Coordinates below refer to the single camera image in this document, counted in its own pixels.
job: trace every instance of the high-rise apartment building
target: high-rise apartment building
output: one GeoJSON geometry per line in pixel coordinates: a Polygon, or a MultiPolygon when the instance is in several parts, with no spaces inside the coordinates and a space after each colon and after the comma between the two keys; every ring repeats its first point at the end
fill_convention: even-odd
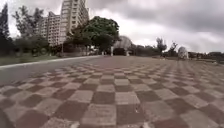
{"type": "Polygon", "coordinates": [[[55,15],[53,12],[49,12],[47,17],[38,24],[36,31],[38,34],[48,40],[50,45],[59,44],[59,26],[60,15],[55,15]]]}
{"type": "Polygon", "coordinates": [[[66,40],[67,32],[89,20],[89,11],[85,7],[86,0],[64,0],[61,9],[59,42],[66,40]]]}

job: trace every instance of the checkered pavement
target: checkered pavement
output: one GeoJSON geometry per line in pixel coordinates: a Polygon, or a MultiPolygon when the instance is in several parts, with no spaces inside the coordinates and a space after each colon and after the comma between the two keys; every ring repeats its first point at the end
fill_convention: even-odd
{"type": "Polygon", "coordinates": [[[0,88],[16,128],[222,128],[221,67],[109,57],[0,88]]]}

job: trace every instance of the grass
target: grass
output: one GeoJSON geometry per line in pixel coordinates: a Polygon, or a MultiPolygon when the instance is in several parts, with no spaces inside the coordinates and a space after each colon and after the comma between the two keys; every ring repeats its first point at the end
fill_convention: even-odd
{"type": "Polygon", "coordinates": [[[6,57],[0,57],[0,66],[10,65],[10,64],[19,64],[19,63],[28,63],[28,62],[38,62],[38,61],[52,60],[52,59],[58,59],[58,57],[49,56],[49,55],[32,57],[30,54],[24,54],[20,57],[6,56],[6,57]]]}

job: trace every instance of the cloud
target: cloud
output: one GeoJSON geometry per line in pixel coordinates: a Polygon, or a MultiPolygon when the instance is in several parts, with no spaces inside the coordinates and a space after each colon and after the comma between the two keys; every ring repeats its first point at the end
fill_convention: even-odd
{"type": "MultiPolygon", "coordinates": [[[[59,14],[62,3],[62,0],[8,1],[10,14],[22,5],[59,14]]],[[[136,44],[155,45],[155,39],[162,37],[168,45],[175,41],[179,46],[200,52],[224,51],[223,4],[223,0],[87,0],[91,17],[116,20],[120,33],[136,44]]],[[[18,33],[12,18],[10,32],[18,33]]]]}

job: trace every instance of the tall tree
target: tall tree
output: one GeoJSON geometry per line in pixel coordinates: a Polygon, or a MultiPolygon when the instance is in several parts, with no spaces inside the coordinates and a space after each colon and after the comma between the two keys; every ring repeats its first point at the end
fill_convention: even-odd
{"type": "Polygon", "coordinates": [[[6,39],[9,38],[9,26],[8,26],[8,4],[6,3],[0,14],[0,33],[2,33],[6,39]]]}
{"type": "Polygon", "coordinates": [[[160,52],[160,55],[162,55],[163,51],[167,49],[167,45],[164,43],[162,38],[157,38],[156,42],[157,42],[157,48],[160,52]]]}
{"type": "Polygon", "coordinates": [[[34,13],[30,15],[26,6],[19,7],[13,17],[16,19],[16,26],[22,37],[28,38],[37,34],[35,29],[43,19],[43,13],[43,10],[36,8],[34,13]]]}
{"type": "Polygon", "coordinates": [[[112,19],[96,16],[89,21],[84,31],[90,33],[93,45],[101,51],[109,49],[119,40],[119,26],[112,19]]]}
{"type": "Polygon", "coordinates": [[[169,51],[168,51],[168,54],[170,56],[176,56],[177,55],[177,52],[175,51],[176,47],[177,47],[178,44],[176,44],[175,42],[173,42],[173,44],[171,45],[169,51]]]}

